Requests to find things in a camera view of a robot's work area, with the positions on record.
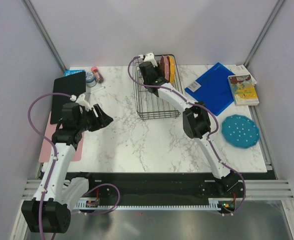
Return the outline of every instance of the blue plastic folder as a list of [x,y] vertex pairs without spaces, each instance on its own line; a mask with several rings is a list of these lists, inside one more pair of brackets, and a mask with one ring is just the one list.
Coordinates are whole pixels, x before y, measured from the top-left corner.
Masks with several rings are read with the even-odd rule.
[[207,108],[218,116],[233,102],[228,81],[228,76],[231,75],[235,74],[221,63],[217,63],[185,90],[197,101],[203,101]]

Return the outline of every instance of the book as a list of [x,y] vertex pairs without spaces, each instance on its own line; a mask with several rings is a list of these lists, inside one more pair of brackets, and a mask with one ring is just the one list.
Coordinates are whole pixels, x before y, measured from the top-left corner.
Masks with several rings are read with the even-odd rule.
[[66,70],[64,73],[64,77],[69,76],[69,75],[73,75],[73,74],[77,74],[80,72],[84,72],[85,70],[81,69],[81,70]]
[[228,81],[236,106],[255,106],[259,104],[258,95],[250,74],[229,76]]
[[186,93],[198,102],[204,102],[216,116],[233,103],[228,76],[234,73],[221,63],[215,64],[185,88]]
[[[238,66],[232,66],[230,67],[230,71],[235,73],[236,75],[251,75],[251,73],[247,70],[247,68],[244,65],[238,65]],[[257,81],[255,78],[251,75],[251,79],[254,85],[257,84]]]

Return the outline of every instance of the black base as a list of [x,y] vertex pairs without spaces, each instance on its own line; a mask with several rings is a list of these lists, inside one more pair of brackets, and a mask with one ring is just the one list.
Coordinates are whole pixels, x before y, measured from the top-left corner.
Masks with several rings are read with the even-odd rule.
[[[120,206],[207,205],[208,198],[232,199],[233,192],[238,198],[243,196],[242,183],[221,194],[215,182],[207,182],[215,180],[211,173],[91,173],[91,175],[101,182],[91,180],[90,188],[101,183],[111,183],[119,188]],[[88,173],[67,173],[66,179],[71,180],[75,177],[88,178]],[[244,173],[243,177],[246,180],[276,179],[273,171]],[[96,192],[93,192],[91,197],[96,197]],[[101,187],[99,198],[100,205],[111,206],[117,201],[117,192],[111,187]]]
[[[39,201],[25,200],[21,212],[32,233],[39,232],[38,224]],[[55,201],[44,201],[42,206],[42,229],[44,233],[64,234],[70,225],[71,213],[66,205]]]

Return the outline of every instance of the white marble surface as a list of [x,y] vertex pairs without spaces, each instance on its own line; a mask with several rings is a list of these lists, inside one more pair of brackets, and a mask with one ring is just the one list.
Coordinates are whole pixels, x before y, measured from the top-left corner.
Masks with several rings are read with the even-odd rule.
[[[209,66],[178,66],[184,86],[189,85]],[[99,103],[113,117],[114,122],[104,129],[86,132],[82,159],[71,162],[68,172],[116,172],[116,173],[205,173],[209,164],[200,148],[182,129],[182,117],[143,121],[135,110],[133,82],[126,66],[100,67],[105,78],[101,89],[91,95],[91,104]],[[240,114],[251,118],[247,106],[231,104],[219,116]],[[240,149],[227,143],[221,132],[212,136],[228,164],[243,173],[266,172],[260,145]]]

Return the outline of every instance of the white cable clip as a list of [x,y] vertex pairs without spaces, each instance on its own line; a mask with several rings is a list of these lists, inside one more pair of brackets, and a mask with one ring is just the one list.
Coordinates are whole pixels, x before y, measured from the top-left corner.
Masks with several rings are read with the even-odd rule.
[[145,59],[143,61],[144,62],[151,62],[153,67],[156,67],[158,65],[157,61],[155,59],[155,55],[152,52],[147,53],[146,57],[145,57]]
[[85,100],[85,94],[80,94],[76,100],[76,103],[78,103],[80,106],[84,106],[87,112],[91,110],[90,104]]
[[71,98],[70,98],[70,100],[74,102],[74,101],[76,101],[76,100],[77,100],[77,97],[76,97],[75,95],[71,95]]

